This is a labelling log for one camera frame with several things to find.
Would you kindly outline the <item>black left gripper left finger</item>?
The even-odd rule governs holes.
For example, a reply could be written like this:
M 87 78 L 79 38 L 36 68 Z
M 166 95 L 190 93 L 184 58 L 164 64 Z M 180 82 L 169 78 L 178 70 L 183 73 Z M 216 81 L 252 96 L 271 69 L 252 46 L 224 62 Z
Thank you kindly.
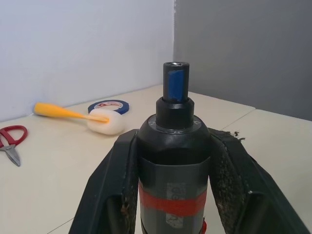
M 84 189 L 71 234 L 133 234 L 138 197 L 137 130 L 121 134 Z

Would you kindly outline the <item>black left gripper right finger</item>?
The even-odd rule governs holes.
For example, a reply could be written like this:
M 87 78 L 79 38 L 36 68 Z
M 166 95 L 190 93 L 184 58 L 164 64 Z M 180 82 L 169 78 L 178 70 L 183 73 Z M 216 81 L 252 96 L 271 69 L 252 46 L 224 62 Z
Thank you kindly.
M 209 130 L 209 179 L 227 234 L 308 234 L 271 175 L 230 132 Z

